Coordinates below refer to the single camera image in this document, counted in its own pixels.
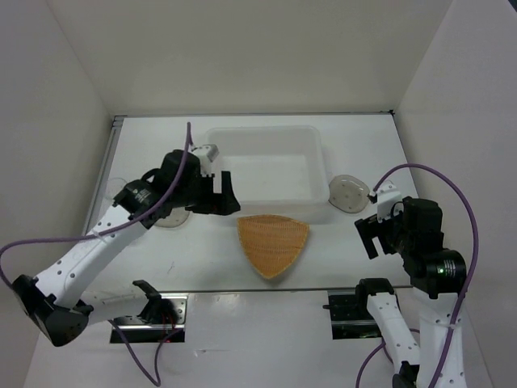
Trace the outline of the triangular woven bamboo tray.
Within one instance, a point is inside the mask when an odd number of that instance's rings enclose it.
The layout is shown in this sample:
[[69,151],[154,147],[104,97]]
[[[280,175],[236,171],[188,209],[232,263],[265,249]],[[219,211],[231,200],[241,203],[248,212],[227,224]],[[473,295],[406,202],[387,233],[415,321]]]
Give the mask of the triangular woven bamboo tray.
[[296,262],[309,232],[309,224],[280,215],[254,215],[237,220],[242,250],[254,270],[266,280],[283,274]]

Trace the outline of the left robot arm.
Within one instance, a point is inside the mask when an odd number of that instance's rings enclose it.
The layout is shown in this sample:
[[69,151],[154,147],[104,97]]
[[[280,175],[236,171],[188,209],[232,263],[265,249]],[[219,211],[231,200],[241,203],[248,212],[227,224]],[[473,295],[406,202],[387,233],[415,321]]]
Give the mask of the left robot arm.
[[26,315],[56,347],[75,340],[90,325],[122,316],[143,323],[173,318],[174,307],[149,282],[135,280],[122,293],[88,293],[98,274],[128,245],[173,209],[228,216],[240,211],[231,174],[213,188],[212,163],[219,150],[208,144],[168,153],[159,168],[127,183],[85,240],[37,276],[21,275],[12,289]]

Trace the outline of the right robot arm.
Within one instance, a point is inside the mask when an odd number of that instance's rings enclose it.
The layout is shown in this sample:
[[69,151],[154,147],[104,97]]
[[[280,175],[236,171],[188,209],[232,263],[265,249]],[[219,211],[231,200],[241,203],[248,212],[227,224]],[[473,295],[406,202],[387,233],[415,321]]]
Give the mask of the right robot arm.
[[398,254],[419,303],[419,337],[402,317],[393,286],[385,278],[359,281],[354,308],[373,317],[393,362],[394,387],[465,387],[462,328],[455,309],[467,280],[466,264],[443,245],[443,213],[432,200],[381,190],[377,213],[355,222],[368,257]]

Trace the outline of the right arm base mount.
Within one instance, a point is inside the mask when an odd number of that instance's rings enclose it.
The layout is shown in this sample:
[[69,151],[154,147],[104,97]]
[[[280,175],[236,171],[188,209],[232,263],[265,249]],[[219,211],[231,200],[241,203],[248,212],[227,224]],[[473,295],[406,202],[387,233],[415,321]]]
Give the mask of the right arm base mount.
[[373,317],[361,306],[354,290],[330,290],[322,306],[330,314],[334,340],[379,338],[380,330]]

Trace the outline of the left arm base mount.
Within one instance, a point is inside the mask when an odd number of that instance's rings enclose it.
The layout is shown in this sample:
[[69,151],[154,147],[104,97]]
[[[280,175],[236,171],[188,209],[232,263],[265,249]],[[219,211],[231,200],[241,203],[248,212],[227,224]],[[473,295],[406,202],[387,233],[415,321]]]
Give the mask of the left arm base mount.
[[187,293],[164,293],[162,297],[170,302],[172,311],[155,314],[150,320],[139,316],[123,316],[114,322],[123,332],[130,344],[158,344],[168,335],[167,343],[185,341],[187,320]]

